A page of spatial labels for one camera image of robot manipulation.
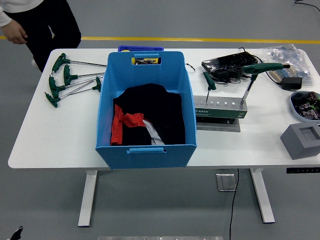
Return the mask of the person's right hand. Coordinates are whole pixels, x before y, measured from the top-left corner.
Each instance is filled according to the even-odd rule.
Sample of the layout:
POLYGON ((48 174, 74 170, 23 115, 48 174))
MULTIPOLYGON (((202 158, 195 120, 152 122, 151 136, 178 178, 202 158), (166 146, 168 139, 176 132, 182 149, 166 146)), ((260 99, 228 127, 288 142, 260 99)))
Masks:
POLYGON ((23 27, 15 20, 0 27, 7 40, 16 45, 27 44, 28 35, 23 27))

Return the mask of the black white robot left hand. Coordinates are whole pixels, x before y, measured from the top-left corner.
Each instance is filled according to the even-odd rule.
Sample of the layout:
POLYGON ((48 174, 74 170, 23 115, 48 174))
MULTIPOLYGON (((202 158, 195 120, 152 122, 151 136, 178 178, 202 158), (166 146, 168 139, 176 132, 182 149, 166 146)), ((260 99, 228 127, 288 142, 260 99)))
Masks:
POLYGON ((20 240, 23 229, 23 226, 19 226, 8 240, 20 240))

